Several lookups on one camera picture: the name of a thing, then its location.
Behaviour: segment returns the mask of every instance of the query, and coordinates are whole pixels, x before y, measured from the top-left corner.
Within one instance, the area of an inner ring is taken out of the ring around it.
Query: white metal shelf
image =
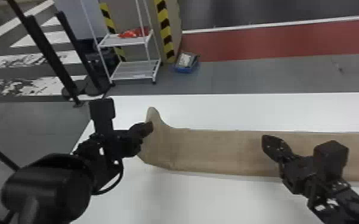
[[[138,38],[120,38],[118,34],[107,34],[98,44],[100,48],[112,47],[112,46],[128,46],[128,45],[139,45],[149,43],[153,30],[149,31],[149,35],[145,38],[140,36]]]
[[[160,59],[132,62],[121,61],[110,77],[110,80],[152,79],[155,81],[160,64]]]
[[[85,13],[86,21],[88,22],[89,29],[92,33],[92,37],[95,43],[98,42],[95,34],[95,30],[92,27],[92,23],[89,19],[88,12],[86,10],[84,0],[81,1],[82,10]],[[139,0],[133,0],[135,1],[135,5],[137,7],[138,12],[138,19],[139,19],[139,27],[145,27],[144,23],[142,21],[142,15],[139,5]],[[148,10],[148,6],[146,4],[146,0],[142,0],[143,6],[145,8],[147,20],[148,20],[148,26],[152,27],[150,14]],[[126,79],[151,79],[153,84],[156,84],[156,75],[157,71],[159,70],[159,67],[162,63],[162,56],[159,51],[159,46],[157,44],[156,35],[153,36],[153,29],[149,30],[149,34],[145,35],[145,30],[141,29],[141,32],[143,36],[138,38],[120,38],[117,34],[111,34],[106,27],[106,35],[104,38],[100,41],[100,43],[97,44],[97,51],[100,56],[100,61],[103,64],[104,71],[106,72],[106,76],[109,79],[110,83],[112,83],[113,80],[126,80]],[[153,36],[154,40],[154,46],[156,47],[156,52],[158,55],[158,60],[152,60],[149,53],[149,47],[148,43],[150,41],[150,38]],[[118,57],[120,63],[115,68],[113,74],[110,75],[109,68],[107,67],[107,64],[103,58],[102,48],[113,48],[116,46],[130,46],[130,45],[144,45],[147,61],[132,61],[132,62],[124,62],[122,61],[121,57]]]

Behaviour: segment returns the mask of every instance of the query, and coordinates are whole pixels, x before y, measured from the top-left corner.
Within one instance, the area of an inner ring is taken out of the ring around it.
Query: robotic arm
[[[63,224],[86,210],[91,195],[113,189],[123,176],[122,159],[137,155],[151,122],[113,130],[112,99],[89,103],[95,133],[71,154],[51,154],[18,170],[3,186],[3,205],[19,214],[19,224]],[[105,189],[118,175],[115,183]]]
[[[342,179],[349,149],[336,141],[314,148],[313,156],[292,152],[275,136],[262,137],[264,153],[278,163],[280,177],[293,194],[308,199],[308,208],[326,224],[359,224],[359,195]]]

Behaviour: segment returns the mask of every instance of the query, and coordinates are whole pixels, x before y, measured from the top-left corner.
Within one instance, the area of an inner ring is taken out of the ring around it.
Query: gray floor
[[[157,85],[117,82],[107,95],[359,92],[359,54],[202,62],[192,74],[163,66]]]
[[[88,106],[71,102],[0,103],[0,150],[20,166],[69,153],[89,122]],[[0,189],[11,171],[0,163]],[[6,214],[0,203],[0,218]]]

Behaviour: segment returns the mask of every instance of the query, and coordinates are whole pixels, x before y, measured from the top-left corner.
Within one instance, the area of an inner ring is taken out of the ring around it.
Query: white table
[[[149,106],[174,127],[359,132],[359,93],[113,97],[115,129],[143,122]],[[92,122],[79,142],[93,133]],[[279,178],[171,172],[125,159],[121,183],[92,197],[74,223],[320,223]],[[352,183],[359,193],[359,183]]]

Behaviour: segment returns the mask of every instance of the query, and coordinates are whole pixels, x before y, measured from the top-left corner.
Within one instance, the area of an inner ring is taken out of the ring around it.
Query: shelf leg
[[[106,72],[107,79],[109,80],[109,82],[111,84],[112,80],[110,79],[110,72],[109,72],[109,70],[108,70],[108,68],[106,66],[106,62],[104,61],[103,54],[101,53],[101,50],[100,50],[100,48],[98,46],[99,43],[97,42],[96,34],[95,34],[95,31],[92,28],[92,23],[91,23],[91,21],[89,19],[88,13],[87,13],[86,8],[85,8],[85,4],[83,3],[83,0],[81,0],[81,7],[82,7],[83,12],[85,13],[85,18],[86,18],[86,21],[88,22],[89,29],[90,29],[90,31],[92,33],[93,40],[94,40],[94,42],[96,44],[96,48],[97,48],[97,51],[99,53],[101,63],[103,64],[104,71]]]
[[[142,0],[142,1],[143,1],[143,5],[145,6],[145,9],[146,9],[146,15],[147,15],[147,19],[149,22],[149,26],[151,27],[151,17],[150,17],[149,9],[147,8],[146,1],[145,0]],[[157,55],[159,56],[159,59],[161,59],[162,56],[160,55],[160,50],[159,50],[159,45],[157,44],[156,35],[157,35],[157,33],[153,33],[154,46],[156,47]]]

